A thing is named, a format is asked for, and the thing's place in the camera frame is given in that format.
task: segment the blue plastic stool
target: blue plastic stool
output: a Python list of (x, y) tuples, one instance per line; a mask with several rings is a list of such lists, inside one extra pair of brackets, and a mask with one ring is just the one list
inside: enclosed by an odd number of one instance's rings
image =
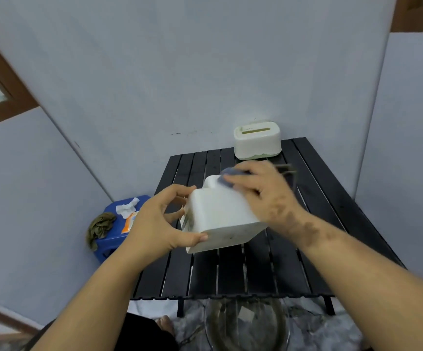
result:
[[(139, 195), (137, 196), (139, 202), (135, 206), (135, 209), (137, 211), (140, 210), (140, 208), (143, 206), (143, 204), (150, 199), (149, 195)], [(122, 229), (125, 226), (125, 219), (122, 218), (121, 215), (117, 214), (115, 212), (115, 208), (118, 205), (126, 205), (127, 203), (130, 203), (133, 200), (133, 198), (123, 199), (121, 201), (117, 201), (114, 203), (111, 203), (109, 206), (106, 207), (104, 210), (105, 212), (111, 212), (117, 215), (117, 219), (114, 221), (112, 225), (112, 229), (109, 230), (108, 234), (103, 239), (96, 239), (95, 242), (98, 245), (98, 248), (96, 249), (95, 256), (98, 259), (100, 263), (103, 263), (106, 261), (106, 259), (111, 254), (112, 250), (117, 249), (124, 239), (127, 237), (128, 233), (122, 234)]]

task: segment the green cloth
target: green cloth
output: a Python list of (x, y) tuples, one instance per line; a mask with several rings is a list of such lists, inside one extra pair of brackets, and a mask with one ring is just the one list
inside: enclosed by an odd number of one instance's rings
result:
[(112, 228), (112, 223), (116, 220), (117, 216), (114, 213), (103, 213), (93, 219), (86, 235), (86, 241), (91, 251), (96, 251), (98, 246), (95, 242), (96, 239), (104, 238), (108, 231)]

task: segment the person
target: person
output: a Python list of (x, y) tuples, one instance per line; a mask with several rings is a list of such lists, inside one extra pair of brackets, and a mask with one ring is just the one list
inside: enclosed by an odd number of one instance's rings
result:
[[(304, 210), (270, 162), (245, 161), (236, 168), (252, 175), (225, 179), (261, 221), (303, 251), (376, 351), (423, 350), (423, 280)], [(136, 278), (147, 265), (173, 248), (207, 239), (207, 234), (169, 224), (184, 214), (183, 208), (164, 213), (171, 202), (183, 205), (194, 189), (172, 185), (148, 200), (123, 244), (31, 349), (117, 350), (130, 342), (129, 348), (177, 350), (169, 320), (156, 324), (126, 312)]]

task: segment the person's right arm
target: person's right arm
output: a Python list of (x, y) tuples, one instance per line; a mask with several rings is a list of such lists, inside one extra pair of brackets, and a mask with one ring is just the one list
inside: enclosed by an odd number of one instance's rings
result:
[(255, 215), (311, 260), (376, 351), (423, 350), (423, 280), (344, 231), (311, 215), (268, 161), (225, 176)]

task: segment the white tissue box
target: white tissue box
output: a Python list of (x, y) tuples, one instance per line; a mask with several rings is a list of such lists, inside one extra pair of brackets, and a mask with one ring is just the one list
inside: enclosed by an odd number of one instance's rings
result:
[(194, 190), (185, 205), (182, 230), (208, 233), (206, 242), (186, 248), (189, 254), (244, 244), (267, 228), (242, 194), (217, 183), (219, 176), (207, 177), (203, 188)]
[(234, 154), (239, 160), (277, 156), (281, 152), (280, 128), (275, 122), (252, 123), (234, 130)]

